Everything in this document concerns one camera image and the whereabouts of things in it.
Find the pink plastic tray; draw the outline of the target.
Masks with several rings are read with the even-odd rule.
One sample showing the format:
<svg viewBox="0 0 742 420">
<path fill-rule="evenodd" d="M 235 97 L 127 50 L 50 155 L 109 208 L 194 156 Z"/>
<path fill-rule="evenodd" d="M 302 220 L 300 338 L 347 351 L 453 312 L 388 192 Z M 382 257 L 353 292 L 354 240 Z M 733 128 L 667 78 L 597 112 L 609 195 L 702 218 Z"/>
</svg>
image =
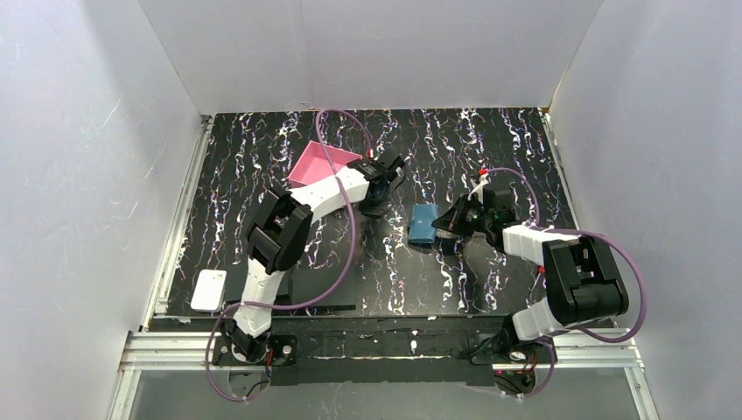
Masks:
<svg viewBox="0 0 742 420">
<path fill-rule="evenodd" d="M 321 143 L 310 141 L 307 144 L 288 176 L 291 187 L 306 186 L 331 176 L 333 171 L 330 164 L 340 170 L 348 163 L 362 158 L 362 155 L 351 151 L 332 146 L 326 148 L 329 157 L 324 153 Z"/>
</svg>

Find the blue leather card holder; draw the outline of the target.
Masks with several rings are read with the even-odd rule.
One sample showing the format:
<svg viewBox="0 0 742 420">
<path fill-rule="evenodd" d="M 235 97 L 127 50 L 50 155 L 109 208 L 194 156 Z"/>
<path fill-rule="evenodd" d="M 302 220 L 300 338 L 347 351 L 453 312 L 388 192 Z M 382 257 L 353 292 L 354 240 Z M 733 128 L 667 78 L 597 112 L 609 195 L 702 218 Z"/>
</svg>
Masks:
<svg viewBox="0 0 742 420">
<path fill-rule="evenodd" d="M 438 217 L 438 205 L 415 204 L 408 227 L 408 242 L 413 245 L 431 245 L 436 239 L 432 222 Z"/>
</svg>

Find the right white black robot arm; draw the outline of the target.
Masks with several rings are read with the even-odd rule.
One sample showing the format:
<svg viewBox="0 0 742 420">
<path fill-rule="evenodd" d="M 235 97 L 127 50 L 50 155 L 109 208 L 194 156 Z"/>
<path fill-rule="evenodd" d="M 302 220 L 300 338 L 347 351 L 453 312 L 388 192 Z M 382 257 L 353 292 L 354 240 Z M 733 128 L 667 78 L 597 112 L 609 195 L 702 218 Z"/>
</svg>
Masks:
<svg viewBox="0 0 742 420">
<path fill-rule="evenodd" d="M 488 346 L 509 354 L 537 340 L 628 309 L 626 287 L 609 247 L 580 234 L 530 227 L 518 219 L 512 193 L 486 187 L 460 196 L 431 225 L 459 237 L 484 235 L 496 251 L 520 257 L 543 270 L 546 295 L 506 316 Z"/>
</svg>

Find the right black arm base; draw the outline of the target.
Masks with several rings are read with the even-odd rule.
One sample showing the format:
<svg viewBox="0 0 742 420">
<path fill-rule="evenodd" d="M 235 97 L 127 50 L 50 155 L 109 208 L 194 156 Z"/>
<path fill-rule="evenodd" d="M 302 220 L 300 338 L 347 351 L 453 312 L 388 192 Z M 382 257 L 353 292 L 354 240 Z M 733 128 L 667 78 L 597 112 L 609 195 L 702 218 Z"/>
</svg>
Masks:
<svg viewBox="0 0 742 420">
<path fill-rule="evenodd" d="M 514 365 L 529 369 L 541 363 L 550 363 L 549 349 L 537 342 L 500 346 L 494 334 L 477 333 L 466 337 L 465 348 L 458 357 L 474 365 Z"/>
</svg>

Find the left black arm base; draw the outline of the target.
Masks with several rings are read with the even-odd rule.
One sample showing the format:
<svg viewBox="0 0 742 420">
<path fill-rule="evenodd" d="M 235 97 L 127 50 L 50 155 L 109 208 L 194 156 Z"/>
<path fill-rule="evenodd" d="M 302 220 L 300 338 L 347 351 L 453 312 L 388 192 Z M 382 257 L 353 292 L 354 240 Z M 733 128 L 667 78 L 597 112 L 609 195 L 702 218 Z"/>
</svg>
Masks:
<svg viewBox="0 0 742 420">
<path fill-rule="evenodd" d="M 269 335 L 258 340 L 246 353 L 229 337 L 217 337 L 211 353 L 211 363 L 216 367 L 268 366 L 282 367 L 296 363 L 298 337 Z"/>
</svg>

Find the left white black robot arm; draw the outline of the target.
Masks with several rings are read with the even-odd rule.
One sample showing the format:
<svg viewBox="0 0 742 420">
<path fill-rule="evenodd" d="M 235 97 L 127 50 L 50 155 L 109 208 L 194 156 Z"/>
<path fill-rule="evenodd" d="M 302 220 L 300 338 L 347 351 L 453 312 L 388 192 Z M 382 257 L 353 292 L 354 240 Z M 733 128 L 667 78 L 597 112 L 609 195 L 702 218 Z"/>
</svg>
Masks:
<svg viewBox="0 0 742 420">
<path fill-rule="evenodd" d="M 244 229 L 247 268 L 241 296 L 230 305 L 232 320 L 220 325 L 246 362 L 262 361 L 269 352 L 267 334 L 281 282 L 302 258 L 312 225 L 340 209 L 353 217 L 354 206 L 379 206 L 404 168 L 400 156 L 384 152 L 341 167 L 330 164 L 322 179 L 297 188 L 270 188 L 263 196 Z"/>
</svg>

